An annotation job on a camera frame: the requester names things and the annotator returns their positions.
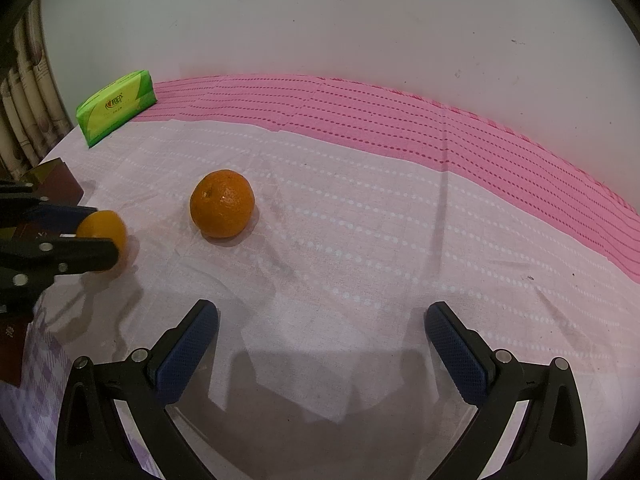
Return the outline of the yellow-orange mandarin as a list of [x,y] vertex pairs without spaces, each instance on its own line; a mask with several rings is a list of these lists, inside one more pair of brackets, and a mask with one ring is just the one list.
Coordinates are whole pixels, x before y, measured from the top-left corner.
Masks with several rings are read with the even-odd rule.
[[98,210],[80,222],[77,238],[108,238],[118,249],[118,268],[127,258],[128,234],[122,218],[112,210]]

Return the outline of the orange mandarin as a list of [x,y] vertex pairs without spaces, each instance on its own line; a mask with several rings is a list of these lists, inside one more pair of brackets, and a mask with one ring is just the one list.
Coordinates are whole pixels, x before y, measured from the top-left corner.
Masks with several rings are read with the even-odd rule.
[[201,233],[215,240],[239,235],[250,223],[255,196],[235,171],[213,171],[198,182],[190,197],[190,216]]

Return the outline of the gold rectangular tin tray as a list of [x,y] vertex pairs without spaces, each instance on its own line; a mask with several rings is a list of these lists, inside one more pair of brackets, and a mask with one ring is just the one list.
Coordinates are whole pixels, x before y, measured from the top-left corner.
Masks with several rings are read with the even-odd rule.
[[[84,195],[66,163],[58,158],[27,171],[23,179],[16,182],[30,183],[35,189],[34,194],[42,202],[55,205],[76,206]],[[38,224],[29,223],[18,228],[17,236],[36,239],[61,233],[63,232],[46,230]],[[22,382],[26,333],[30,323],[1,321],[1,380],[14,387]]]

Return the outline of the beige pleated curtain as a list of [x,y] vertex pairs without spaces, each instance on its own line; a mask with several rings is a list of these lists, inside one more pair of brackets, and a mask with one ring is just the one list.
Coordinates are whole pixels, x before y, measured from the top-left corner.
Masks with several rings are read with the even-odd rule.
[[37,167],[72,125],[51,74],[41,21],[32,0],[6,42],[1,63],[1,170],[17,180]]

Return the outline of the green tissue box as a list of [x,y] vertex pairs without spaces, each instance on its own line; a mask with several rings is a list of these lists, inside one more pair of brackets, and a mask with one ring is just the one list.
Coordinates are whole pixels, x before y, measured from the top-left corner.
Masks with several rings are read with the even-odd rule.
[[76,119],[92,148],[157,101],[151,74],[136,70],[103,87],[76,107]]

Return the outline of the pink purple checked tablecloth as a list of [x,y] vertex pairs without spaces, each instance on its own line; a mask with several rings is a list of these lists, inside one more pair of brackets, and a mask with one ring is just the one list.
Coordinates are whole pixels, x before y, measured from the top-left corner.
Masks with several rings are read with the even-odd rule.
[[[495,348],[557,356],[602,477],[639,421],[639,214],[508,128],[329,78],[160,82],[93,148],[55,148],[85,202],[117,212],[129,258],[62,276],[30,328],[1,414],[53,474],[70,363],[149,347],[196,300],[221,328],[171,410],[225,479],[422,479],[473,415],[426,341],[442,300]],[[190,197],[230,169],[253,189],[237,236],[204,236]]]

